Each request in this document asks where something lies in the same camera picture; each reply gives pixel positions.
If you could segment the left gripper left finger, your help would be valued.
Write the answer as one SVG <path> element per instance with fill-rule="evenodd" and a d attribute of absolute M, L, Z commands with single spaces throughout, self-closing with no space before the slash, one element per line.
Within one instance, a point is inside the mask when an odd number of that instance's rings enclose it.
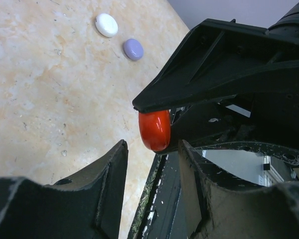
<path fill-rule="evenodd" d="M 0 177 L 0 239 L 116 239 L 119 236 L 128 145 L 53 185 Z"/>

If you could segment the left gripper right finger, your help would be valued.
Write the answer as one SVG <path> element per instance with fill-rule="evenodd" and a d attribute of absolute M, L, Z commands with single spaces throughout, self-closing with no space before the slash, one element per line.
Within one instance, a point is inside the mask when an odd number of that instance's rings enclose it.
<path fill-rule="evenodd" d="M 178 143 L 190 239 L 299 239 L 299 181 L 270 187 L 243 180 Z"/>

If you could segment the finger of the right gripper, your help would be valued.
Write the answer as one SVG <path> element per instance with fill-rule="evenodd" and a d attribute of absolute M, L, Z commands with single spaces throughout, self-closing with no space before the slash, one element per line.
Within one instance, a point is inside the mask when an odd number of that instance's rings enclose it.
<path fill-rule="evenodd" d="M 251 93 L 299 94 L 299 21 L 269 29 L 203 21 L 133 106 L 147 113 Z"/>
<path fill-rule="evenodd" d="M 171 126 L 170 143 L 157 154 L 177 151 L 185 140 L 195 149 L 244 150 L 299 165 L 299 133 L 248 118 L 217 103 L 191 106 Z"/>

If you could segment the orange earbud case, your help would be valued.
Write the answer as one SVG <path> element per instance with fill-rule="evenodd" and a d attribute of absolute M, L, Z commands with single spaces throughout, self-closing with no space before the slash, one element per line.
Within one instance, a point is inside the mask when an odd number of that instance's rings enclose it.
<path fill-rule="evenodd" d="M 170 143 L 170 111 L 139 113 L 139 130 L 145 147 L 152 151 L 162 151 Z"/>

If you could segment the purple earbud case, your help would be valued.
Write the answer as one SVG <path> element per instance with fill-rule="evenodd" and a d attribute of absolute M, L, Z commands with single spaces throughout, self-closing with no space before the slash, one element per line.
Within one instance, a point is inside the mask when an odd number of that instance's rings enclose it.
<path fill-rule="evenodd" d="M 132 61 L 140 60 L 144 55 L 144 49 L 141 43 L 133 38 L 126 40 L 123 49 L 128 58 Z"/>

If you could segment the white earbud charging case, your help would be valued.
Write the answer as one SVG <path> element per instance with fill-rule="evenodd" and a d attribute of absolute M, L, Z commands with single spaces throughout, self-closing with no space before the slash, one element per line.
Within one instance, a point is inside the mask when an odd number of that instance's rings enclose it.
<path fill-rule="evenodd" d="M 111 38 L 118 33 L 116 20 L 107 13 L 101 13 L 95 18 L 96 29 L 105 37 Z"/>

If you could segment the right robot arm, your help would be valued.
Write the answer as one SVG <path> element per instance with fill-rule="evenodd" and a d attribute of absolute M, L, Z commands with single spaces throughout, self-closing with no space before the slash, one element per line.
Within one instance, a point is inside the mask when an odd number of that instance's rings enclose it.
<path fill-rule="evenodd" d="M 270 28 L 206 19 L 189 31 L 135 110 L 183 109 L 168 146 L 245 150 L 299 165 L 299 3 Z"/>

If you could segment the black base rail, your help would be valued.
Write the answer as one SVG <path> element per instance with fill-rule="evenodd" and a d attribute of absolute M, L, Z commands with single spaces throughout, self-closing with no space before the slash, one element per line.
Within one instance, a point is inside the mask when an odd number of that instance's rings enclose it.
<path fill-rule="evenodd" d="M 128 238 L 187 238 L 178 153 L 154 157 Z"/>

